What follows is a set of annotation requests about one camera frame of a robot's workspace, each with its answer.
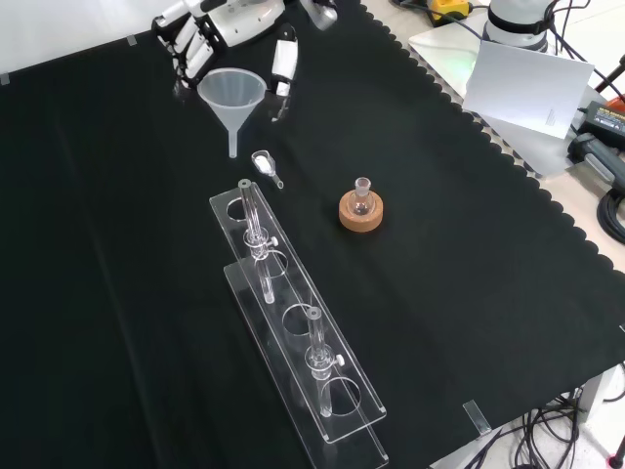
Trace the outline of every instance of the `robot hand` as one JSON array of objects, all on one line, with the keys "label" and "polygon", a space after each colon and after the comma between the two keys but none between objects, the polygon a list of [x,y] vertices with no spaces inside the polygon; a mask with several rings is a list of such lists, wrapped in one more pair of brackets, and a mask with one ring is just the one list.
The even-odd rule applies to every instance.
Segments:
[{"label": "robot hand", "polygon": [[[320,30],[337,19],[333,0],[300,3]],[[183,85],[194,88],[225,49],[243,45],[274,29],[280,24],[284,9],[284,0],[183,0],[155,18],[152,30],[172,55]],[[278,29],[271,69],[269,101],[275,107],[273,121],[288,108],[297,59],[295,30],[285,23]]]}]

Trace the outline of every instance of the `rack hole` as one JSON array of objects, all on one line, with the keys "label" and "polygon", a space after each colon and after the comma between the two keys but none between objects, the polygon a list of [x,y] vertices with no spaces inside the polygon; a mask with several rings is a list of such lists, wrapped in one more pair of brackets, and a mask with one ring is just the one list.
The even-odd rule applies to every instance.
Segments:
[{"label": "rack hole", "polygon": [[228,213],[230,219],[234,220],[235,222],[245,221],[245,211],[243,210],[243,202],[241,201],[241,197],[230,201],[230,203],[228,204],[228,208],[226,209],[226,213]]},{"label": "rack hole", "polygon": [[325,383],[323,389],[328,386],[333,415],[349,415],[360,405],[360,388],[350,378],[337,376]]},{"label": "rack hole", "polygon": [[270,273],[269,278],[278,278],[286,274],[286,269],[289,267],[288,258],[277,249],[270,249],[267,251],[268,256],[263,260],[254,261],[257,268],[260,262],[264,262],[267,265],[267,269]]},{"label": "rack hole", "polygon": [[306,309],[311,305],[295,303],[289,306],[282,315],[282,325],[293,335],[307,335],[309,323],[306,319]]}]

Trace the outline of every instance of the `plastic funnel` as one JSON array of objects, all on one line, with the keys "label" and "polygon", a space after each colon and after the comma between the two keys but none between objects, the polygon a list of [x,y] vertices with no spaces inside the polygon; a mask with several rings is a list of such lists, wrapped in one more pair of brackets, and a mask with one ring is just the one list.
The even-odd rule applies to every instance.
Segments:
[{"label": "plastic funnel", "polygon": [[228,130],[230,158],[236,158],[238,129],[263,100],[266,91],[263,78],[241,68],[211,70],[197,86],[199,96]]}]

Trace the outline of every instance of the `black cable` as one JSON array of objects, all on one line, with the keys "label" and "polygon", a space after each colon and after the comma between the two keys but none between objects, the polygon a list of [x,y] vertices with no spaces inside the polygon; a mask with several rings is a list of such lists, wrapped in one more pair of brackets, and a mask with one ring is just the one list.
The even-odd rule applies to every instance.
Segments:
[{"label": "black cable", "polygon": [[[517,447],[517,451],[515,453],[515,468],[516,469],[526,466],[526,464],[523,464],[520,461],[521,451],[524,446],[527,446],[528,458],[529,458],[528,462],[531,467],[534,467],[537,469],[543,469],[543,468],[551,469],[545,457],[540,452],[540,449],[538,448],[535,438],[534,438],[534,428],[536,427],[536,425],[539,425],[541,423],[545,423],[547,431],[550,432],[552,435],[554,435],[559,441],[566,443],[566,450],[560,462],[558,463],[558,466],[556,466],[556,469],[562,469],[563,465],[566,463],[566,459],[571,454],[571,451],[572,451],[571,457],[574,459],[575,457],[574,454],[576,450],[576,442],[577,442],[577,439],[579,438],[579,426],[578,426],[579,399],[575,399],[574,396],[572,400],[566,399],[563,397],[558,397],[556,398],[556,401],[558,402],[557,405],[552,405],[552,406],[536,409],[535,410],[536,415],[533,415],[533,411],[531,411],[527,416],[524,415],[521,419],[522,426],[513,428],[508,432],[501,433],[496,437],[496,439],[499,439],[515,431],[523,430],[523,437],[521,438],[521,442],[519,443],[519,446]],[[546,415],[548,415],[549,413],[553,413],[553,412],[557,413],[558,415],[554,417],[546,417]],[[556,420],[556,419],[565,418],[565,417],[572,417],[571,418],[571,435],[569,439],[558,435],[554,431],[554,429],[547,423],[551,420]],[[478,457],[485,458],[485,454],[479,454],[477,458],[474,458],[473,463],[475,463],[475,461],[478,460]]]},{"label": "black cable", "polygon": [[578,5],[576,7],[571,6],[571,7],[558,8],[557,10],[553,10],[551,14],[554,15],[557,12],[563,12],[564,10],[584,10],[585,8],[588,7],[589,4],[590,4],[590,0],[587,0],[585,5]]},{"label": "black cable", "polygon": [[[625,373],[625,363],[622,363],[621,367],[623,368],[623,372]],[[604,402],[605,403],[617,403],[617,402],[619,402],[622,399],[625,399],[625,390],[623,390],[623,392],[617,398],[614,398],[614,399],[604,399]]]},{"label": "black cable", "polygon": [[[566,18],[564,18],[564,24],[562,25],[562,38],[566,35],[566,26],[568,25],[568,17],[570,17],[570,11],[573,9],[573,0],[568,0],[568,9],[566,10]],[[564,49],[564,45],[560,45],[560,52]],[[556,44],[556,55],[558,54],[558,44]]]},{"label": "black cable", "polygon": [[431,8],[428,8],[428,7],[423,7],[421,5],[416,5],[414,3],[410,3],[409,1],[393,0],[393,3],[395,3],[396,5],[399,5],[400,7],[403,7],[403,8],[410,8],[410,9],[414,9],[414,10],[421,10],[423,12],[433,13],[434,15],[440,15],[441,17],[445,18],[448,21],[455,22],[456,24],[461,25],[462,27],[467,29],[469,32],[471,32],[480,41],[483,40],[482,37],[479,35],[479,33],[477,31],[475,31],[474,29],[468,27],[466,24],[464,24],[463,22],[461,22],[460,20],[458,20],[456,18],[453,18],[451,15],[448,15],[447,13],[438,12],[438,11],[432,10]]},{"label": "black cable", "polygon": [[[580,55],[580,54],[579,54],[579,53],[578,53],[575,49],[573,49],[572,47],[570,47],[570,45],[569,45],[569,44],[568,44],[568,43],[567,43],[564,39],[562,39],[562,37],[561,37],[561,36],[560,36],[557,32],[555,32],[555,31],[554,31],[554,34],[555,34],[555,35],[556,35],[556,37],[560,40],[560,42],[561,42],[561,43],[565,46],[565,48],[568,50],[568,52],[573,53],[575,56],[577,56],[577,58],[578,58],[580,61],[582,61],[582,62],[587,62],[587,60],[586,60],[586,59],[584,59],[584,58],[583,58],[583,57],[582,57],[582,56],[581,56],[581,55]],[[616,88],[616,86],[614,86],[614,83],[612,83],[610,80],[608,80],[608,79],[605,77],[605,75],[603,75],[603,74],[602,74],[600,71],[598,71],[596,68],[595,68],[595,73],[596,73],[598,76],[600,76],[600,77],[603,79],[603,81],[604,81],[605,83],[607,83],[607,86],[609,86],[612,90],[614,90],[614,91],[616,92],[616,94],[618,95],[618,97],[621,99],[621,101],[622,101],[623,103],[625,103],[625,96],[623,96],[623,94],[622,94],[620,91],[618,91],[618,88]]]},{"label": "black cable", "polygon": [[[553,408],[549,408],[549,409],[542,409],[542,413],[540,414],[541,418],[541,422],[537,422],[537,423],[542,423],[544,422],[550,422],[552,420],[558,420],[561,418],[567,418],[570,417],[573,412],[564,412],[565,409],[570,408],[569,405],[560,405],[560,406],[556,406]],[[553,416],[553,417],[545,417],[545,415],[547,413],[551,413],[551,412],[557,412],[559,415],[557,416]],[[486,460],[486,455],[488,453],[488,451],[490,450],[490,448],[495,444],[495,442],[497,442],[498,440],[500,440],[503,437],[506,437],[508,435],[511,435],[513,433],[518,432],[519,430],[523,429],[523,425],[522,426],[518,426],[518,427],[514,427],[511,428],[510,430],[506,431],[506,432],[502,432],[501,430],[488,442],[488,444],[486,444],[486,446],[478,453],[474,456],[474,458],[471,460],[471,462],[469,462],[469,464],[465,467],[465,469],[472,469],[475,466],[475,469],[479,469],[484,461]]]},{"label": "black cable", "polygon": [[618,221],[616,213],[623,198],[625,198],[623,192],[610,189],[597,207],[597,219],[602,229],[621,244],[625,244],[625,227]]},{"label": "black cable", "polygon": [[575,450],[577,449],[577,440],[575,440],[573,442],[573,454],[570,457],[570,466],[568,466],[568,469],[573,469],[573,461],[575,460]]}]

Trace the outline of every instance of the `test tube clamp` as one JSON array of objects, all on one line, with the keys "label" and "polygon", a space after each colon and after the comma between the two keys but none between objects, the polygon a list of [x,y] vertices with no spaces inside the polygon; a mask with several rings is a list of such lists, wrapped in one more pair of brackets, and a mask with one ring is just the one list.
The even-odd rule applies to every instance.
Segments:
[{"label": "test tube clamp", "polygon": [[229,286],[312,466],[386,465],[371,427],[386,409],[258,186],[241,180],[210,204],[237,259]]}]

